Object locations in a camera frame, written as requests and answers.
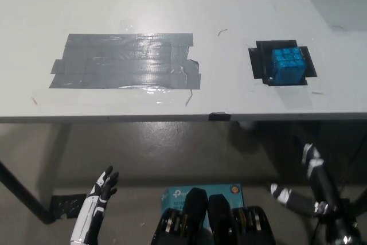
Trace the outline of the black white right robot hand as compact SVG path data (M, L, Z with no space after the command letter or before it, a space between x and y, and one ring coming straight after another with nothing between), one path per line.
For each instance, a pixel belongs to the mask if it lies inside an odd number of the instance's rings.
M269 192L289 210L318 219L326 226L325 238L328 244L361 244L361 234L356 226L356 216L350 201L340 197L322 155L313 143L301 143L302 165L314 198L308 199L290 188L273 183Z

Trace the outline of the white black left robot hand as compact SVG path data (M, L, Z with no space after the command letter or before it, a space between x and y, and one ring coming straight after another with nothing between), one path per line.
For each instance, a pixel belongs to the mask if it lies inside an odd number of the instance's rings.
M70 244L98 244L98 236L109 199L117 191L119 173L109 166L97 179L83 202Z

